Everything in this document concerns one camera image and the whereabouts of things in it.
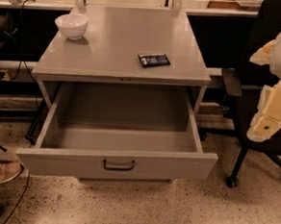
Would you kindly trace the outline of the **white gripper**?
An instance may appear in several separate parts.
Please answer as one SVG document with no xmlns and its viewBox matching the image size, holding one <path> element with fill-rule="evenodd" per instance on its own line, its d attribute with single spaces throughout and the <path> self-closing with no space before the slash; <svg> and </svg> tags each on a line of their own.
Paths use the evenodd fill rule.
<svg viewBox="0 0 281 224">
<path fill-rule="evenodd" d="M 258 65 L 268 65 L 269 71 L 281 79 L 281 33 L 264 44 L 249 60 Z M 270 139 L 281 129 L 281 80 L 273 87 L 264 86 L 259 96 L 258 109 L 247 130 L 254 142 Z"/>
</svg>

